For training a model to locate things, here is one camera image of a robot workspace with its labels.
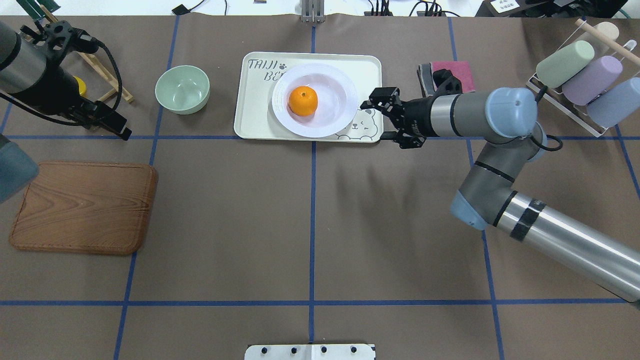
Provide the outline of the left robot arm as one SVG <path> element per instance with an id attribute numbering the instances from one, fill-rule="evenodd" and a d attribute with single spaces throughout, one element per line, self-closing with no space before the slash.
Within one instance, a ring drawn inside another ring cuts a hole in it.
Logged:
<path id="1" fill-rule="evenodd" d="M 131 129 L 117 109 L 124 88 L 121 73 L 109 48 L 86 30 L 66 21 L 39 25 L 38 31 L 27 26 L 14 31 L 0 25 L 1 98 L 33 116 L 64 126 L 94 126 L 128 141 Z M 118 85 L 114 105 L 89 100 L 80 92 L 78 80 L 61 64 L 75 51 L 94 54 L 104 50 L 115 72 Z"/>

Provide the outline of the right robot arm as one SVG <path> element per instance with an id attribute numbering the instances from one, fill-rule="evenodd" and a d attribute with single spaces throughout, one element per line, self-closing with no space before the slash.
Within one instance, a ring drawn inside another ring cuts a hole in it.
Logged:
<path id="1" fill-rule="evenodd" d="M 550 139 L 538 122 L 530 89 L 445 91 L 401 100 L 400 89 L 382 87 L 359 107 L 388 118 L 393 130 L 384 138 L 403 149 L 420 148 L 430 139 L 482 140 L 451 213 L 478 230 L 496 228 L 629 305 L 639 305 L 638 250 L 519 189 L 521 176 L 547 152 Z"/>

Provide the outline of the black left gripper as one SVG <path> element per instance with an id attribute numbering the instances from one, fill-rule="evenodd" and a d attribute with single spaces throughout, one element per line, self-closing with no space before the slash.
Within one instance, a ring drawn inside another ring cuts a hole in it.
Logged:
<path id="1" fill-rule="evenodd" d="M 102 101 L 91 101 L 80 96 L 78 92 L 57 92 L 58 116 L 65 118 L 62 124 L 66 126 L 100 126 L 115 134 L 119 139 L 128 141 L 133 134 L 126 126 L 126 119 L 116 108 L 110 107 Z"/>

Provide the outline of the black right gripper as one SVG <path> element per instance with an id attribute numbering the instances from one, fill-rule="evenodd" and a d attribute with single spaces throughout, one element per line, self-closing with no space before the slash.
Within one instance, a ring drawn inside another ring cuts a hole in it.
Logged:
<path id="1" fill-rule="evenodd" d="M 395 131 L 384 131 L 382 141 L 393 141 L 402 150 L 422 148 L 425 139 L 434 136 L 431 123 L 432 97 L 400 100 L 398 87 L 374 88 L 359 109 L 376 110 L 387 118 L 397 118 Z"/>

